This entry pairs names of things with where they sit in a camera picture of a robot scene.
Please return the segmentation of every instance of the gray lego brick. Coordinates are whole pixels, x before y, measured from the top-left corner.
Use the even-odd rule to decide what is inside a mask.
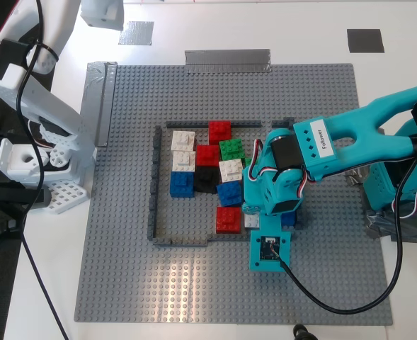
[[[270,73],[238,74],[188,74],[184,66],[119,66],[108,146],[98,151],[96,160],[74,319],[392,324],[388,300],[358,315],[331,314],[306,298],[284,273],[251,272],[249,242],[229,242],[238,240],[232,237],[202,244],[203,237],[214,234],[217,196],[196,193],[193,200],[171,200],[168,194],[167,121],[260,120],[260,128],[232,131],[250,155],[252,140],[264,139],[274,120],[301,121],[357,106],[350,64],[273,65]],[[159,160],[153,160],[156,125],[162,127]],[[206,131],[196,130],[196,138],[206,141]],[[157,162],[158,205],[151,222],[156,233],[170,237],[149,241],[150,183]],[[296,277],[337,308],[375,299],[386,288],[384,264],[379,240],[364,232],[359,188],[347,186],[344,176],[333,176],[307,184],[304,195],[298,212],[302,228],[292,231]]]

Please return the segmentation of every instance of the wire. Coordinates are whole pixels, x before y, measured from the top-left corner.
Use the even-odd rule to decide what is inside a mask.
[[[298,198],[302,197],[302,191],[303,191],[304,187],[306,186],[307,179],[309,178],[309,175],[307,175],[307,171],[304,167],[302,168],[302,172],[304,174],[303,174],[301,183],[299,184],[299,187],[298,187],[298,190],[297,190],[297,197]]]
[[[391,209],[392,209],[392,212],[393,213],[395,213],[394,206],[395,206],[395,199],[392,200],[392,204],[391,204]],[[416,212],[417,212],[417,191],[416,191],[416,195],[414,196],[414,208],[413,208],[413,211],[409,215],[407,215],[407,216],[400,216],[400,219],[401,220],[404,220],[405,218],[411,217]]]
[[[18,87],[18,95],[16,97],[16,112],[18,113],[19,122],[20,122],[25,134],[27,135],[30,143],[32,144],[33,151],[35,152],[35,156],[37,157],[38,166],[40,168],[40,180],[38,181],[38,186],[37,186],[37,189],[35,191],[35,198],[32,201],[29,202],[29,204],[25,207],[25,209],[23,211],[23,216],[22,216],[22,219],[21,219],[21,225],[19,227],[20,227],[20,233],[21,233],[21,241],[23,243],[25,252],[28,255],[30,265],[33,268],[35,276],[37,277],[38,283],[40,284],[41,290],[43,291],[43,294],[46,297],[46,301],[47,301],[48,305],[50,306],[51,312],[54,315],[55,321],[56,321],[57,325],[59,326],[59,329],[62,333],[62,336],[64,337],[65,340],[68,340],[67,333],[65,332],[65,329],[62,326],[62,323],[60,322],[59,315],[57,314],[57,312],[54,308],[54,305],[52,304],[52,301],[50,299],[50,296],[47,293],[46,287],[45,287],[45,285],[44,285],[44,283],[41,279],[41,276],[40,276],[40,273],[38,272],[37,266],[35,265],[35,261],[33,260],[32,254],[29,250],[29,246],[27,244],[27,241],[25,240],[25,235],[24,235],[25,219],[27,218],[28,212],[30,211],[30,209],[34,205],[35,201],[37,200],[38,196],[40,195],[41,189],[43,187],[43,181],[45,179],[45,170],[44,170],[43,162],[42,162],[42,159],[41,159],[40,151],[38,150],[37,143],[33,139],[32,133],[30,133],[30,131],[28,129],[28,126],[26,125],[26,123],[24,121],[23,112],[21,110],[21,101],[22,101],[24,89],[25,89],[25,86],[26,86],[26,84],[27,84],[27,82],[30,78],[30,75],[32,74],[33,67],[35,66],[35,63],[37,62],[38,55],[40,54],[40,44],[43,42],[43,36],[45,34],[45,24],[44,24],[44,19],[43,19],[43,8],[42,8],[42,5],[41,5],[41,1],[36,0],[36,3],[37,3],[37,10],[38,10],[38,28],[39,28],[38,39],[36,41],[36,47],[35,47],[35,51],[34,51],[33,56],[32,56],[32,60],[30,61],[29,67],[27,68],[27,71],[25,72],[23,80],[21,81],[21,84]]]
[[[258,150],[259,149],[260,150],[263,149],[263,144],[262,144],[262,141],[261,140],[256,139],[256,140],[253,141],[253,154],[252,154],[251,165],[249,165],[249,171],[248,171],[248,178],[252,182],[257,181],[257,178],[259,176],[261,176],[262,174],[264,174],[265,172],[267,172],[267,171],[278,172],[278,170],[276,168],[273,168],[271,166],[264,166],[258,172],[257,177],[252,176],[253,168],[254,168],[254,166],[256,165],[256,162],[257,162]]]
[[[391,282],[387,286],[386,290],[379,297],[377,297],[375,300],[373,300],[372,302],[370,302],[370,303],[368,303],[368,304],[366,304],[362,307],[354,308],[354,309],[351,309],[351,310],[340,310],[340,309],[331,307],[331,306],[323,303],[319,299],[317,299],[315,296],[313,296],[302,285],[302,283],[300,283],[300,281],[293,274],[293,272],[290,270],[290,268],[287,266],[287,264],[276,254],[276,256],[277,256],[277,258],[280,262],[280,266],[284,269],[284,271],[287,273],[287,275],[293,280],[295,285],[310,300],[315,302],[318,306],[320,306],[321,308],[323,308],[323,309],[325,309],[329,312],[335,313],[335,314],[340,314],[340,315],[358,314],[358,313],[365,312],[367,310],[371,310],[373,307],[378,306],[381,302],[386,300],[386,298],[389,296],[391,291],[394,289],[394,287],[397,284],[397,281],[399,279],[400,270],[401,270],[401,263],[402,263],[402,259],[403,259],[403,253],[404,253],[403,242],[402,242],[402,239],[401,239],[401,226],[400,226],[400,198],[401,198],[401,195],[403,193],[405,183],[408,181],[409,176],[413,173],[413,170],[414,170],[414,168],[416,168],[416,165],[417,165],[417,157],[414,157],[413,161],[411,162],[410,167],[408,168],[408,170],[406,171],[406,173],[405,173],[404,177],[402,178],[401,182],[397,186],[397,190],[396,190],[396,194],[395,194],[394,219],[395,219],[395,232],[396,232],[396,240],[397,240],[397,260],[396,260],[396,265],[395,265],[395,269],[394,269],[394,274],[392,275]]]
[[[29,119],[29,121],[27,122],[27,127],[28,127],[28,129],[29,129],[30,134],[32,135],[32,129],[30,129],[30,119]],[[37,143],[37,145],[38,145],[39,147],[45,147],[46,149],[52,149],[52,147],[50,147],[50,146],[48,146],[48,145],[44,145],[44,144],[42,144],[42,143],[38,142],[35,138],[34,138],[33,140],[35,140],[35,143]]]

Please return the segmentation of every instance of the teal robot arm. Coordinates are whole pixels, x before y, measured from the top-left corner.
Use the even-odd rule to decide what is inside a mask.
[[[378,128],[396,114],[411,110],[413,119],[395,135]],[[243,171],[246,214],[260,215],[260,229],[251,232],[250,269],[282,271],[277,257],[263,249],[280,244],[279,257],[290,263],[290,234],[282,232],[280,216],[294,212],[304,199],[307,181],[321,181],[355,167],[372,164],[364,182],[373,209],[389,207],[401,177],[417,155],[417,87],[378,98],[369,105],[329,118],[313,118],[289,129],[273,130]],[[334,141],[349,137],[351,145]],[[417,199],[417,166],[406,182],[401,200]]]
[[[245,213],[278,215],[295,211],[304,194],[298,190],[305,172],[310,181],[346,170],[377,163],[364,185],[372,208],[390,204],[398,176],[389,173],[390,162],[404,163],[417,152],[417,124],[410,120],[395,135],[383,135],[378,128],[397,113],[412,110],[417,104],[417,87],[378,98],[369,105],[329,118],[313,118],[288,129],[272,131],[263,144],[258,161],[244,169]],[[349,137],[354,143],[337,148],[335,140]],[[261,169],[269,168],[260,176]],[[404,187],[402,200],[417,193],[417,167]]]

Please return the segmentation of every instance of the white lego brick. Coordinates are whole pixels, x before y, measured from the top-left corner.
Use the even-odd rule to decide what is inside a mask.
[[[195,152],[194,151],[175,151],[173,153],[172,171],[194,172]]]
[[[244,227],[245,228],[259,228],[260,216],[258,216],[257,214],[254,214],[254,215],[244,214]]]
[[[240,181],[243,178],[243,164],[240,159],[220,161],[222,183]]]
[[[173,131],[171,151],[193,151],[195,132]]]

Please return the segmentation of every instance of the black square marker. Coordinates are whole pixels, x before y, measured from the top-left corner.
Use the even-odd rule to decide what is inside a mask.
[[[384,53],[380,30],[348,29],[350,53]]]

